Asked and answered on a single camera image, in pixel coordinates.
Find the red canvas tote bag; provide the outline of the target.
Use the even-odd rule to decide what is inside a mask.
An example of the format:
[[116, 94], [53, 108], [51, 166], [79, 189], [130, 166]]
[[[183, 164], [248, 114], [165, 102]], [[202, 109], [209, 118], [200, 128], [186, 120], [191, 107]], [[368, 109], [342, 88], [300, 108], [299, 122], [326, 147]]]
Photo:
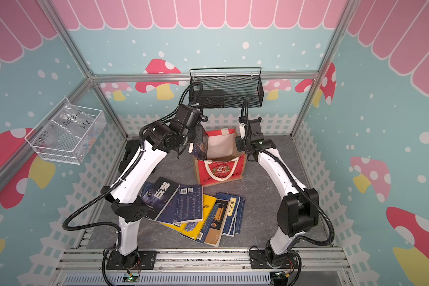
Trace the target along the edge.
[[246, 156], [235, 146], [235, 129], [218, 129], [207, 132], [209, 136], [207, 160], [194, 156], [194, 169], [198, 184], [204, 187], [237, 181], [243, 178]]

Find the dark blue barcode book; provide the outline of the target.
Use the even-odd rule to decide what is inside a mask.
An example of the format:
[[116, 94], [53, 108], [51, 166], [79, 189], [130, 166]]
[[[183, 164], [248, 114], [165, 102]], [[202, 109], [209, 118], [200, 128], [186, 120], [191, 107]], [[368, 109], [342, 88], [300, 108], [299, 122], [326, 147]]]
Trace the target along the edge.
[[181, 185], [175, 224], [199, 222], [203, 218], [203, 187], [201, 185]]

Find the black wolf cover book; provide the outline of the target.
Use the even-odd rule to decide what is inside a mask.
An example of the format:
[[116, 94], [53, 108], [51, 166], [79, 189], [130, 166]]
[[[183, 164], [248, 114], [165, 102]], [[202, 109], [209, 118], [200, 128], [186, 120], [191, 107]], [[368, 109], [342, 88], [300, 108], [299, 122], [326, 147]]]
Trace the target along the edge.
[[181, 185], [170, 179], [159, 177], [153, 183], [153, 197], [144, 202], [149, 210], [146, 218], [149, 220], [173, 224], [176, 218], [178, 192]]

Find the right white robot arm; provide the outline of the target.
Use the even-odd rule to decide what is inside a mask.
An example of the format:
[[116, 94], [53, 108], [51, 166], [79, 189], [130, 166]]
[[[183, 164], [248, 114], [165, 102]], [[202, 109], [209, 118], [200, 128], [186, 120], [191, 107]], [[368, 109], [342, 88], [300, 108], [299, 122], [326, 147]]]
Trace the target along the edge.
[[[329, 216], [319, 205], [319, 193], [307, 188], [296, 179], [291, 169], [282, 160], [271, 139], [266, 139], [261, 130], [260, 119], [249, 118], [249, 101], [244, 100], [238, 119], [241, 135], [235, 138], [238, 151], [244, 151], [252, 157], [269, 175], [281, 196], [276, 213], [278, 229], [267, 242], [264, 257], [271, 268], [293, 267], [298, 261], [292, 254], [292, 248], [300, 241], [316, 246], [329, 246], [335, 239], [334, 226]], [[325, 240], [316, 240], [306, 236], [322, 219], [329, 234]]]

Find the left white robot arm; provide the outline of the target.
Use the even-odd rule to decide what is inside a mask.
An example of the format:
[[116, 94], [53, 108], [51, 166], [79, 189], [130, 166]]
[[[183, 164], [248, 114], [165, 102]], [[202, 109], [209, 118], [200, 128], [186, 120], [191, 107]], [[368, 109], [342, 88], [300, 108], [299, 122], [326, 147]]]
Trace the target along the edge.
[[[117, 243], [104, 251], [104, 260], [115, 266], [130, 269], [140, 261], [138, 253], [138, 230], [140, 220], [149, 208], [139, 197], [139, 192], [146, 179], [160, 161], [171, 151], [181, 154], [190, 143], [201, 141], [202, 122], [207, 121], [199, 108], [198, 99], [203, 91], [201, 82], [190, 84], [183, 96], [194, 91], [195, 97], [188, 104], [179, 102], [171, 114], [145, 125], [139, 131], [139, 148], [120, 177], [99, 196], [74, 211], [63, 222], [65, 231], [79, 231], [96, 226], [112, 226], [116, 229]], [[96, 222], [86, 225], [71, 226], [70, 223], [82, 212], [109, 198], [113, 212], [118, 215], [119, 223]]]

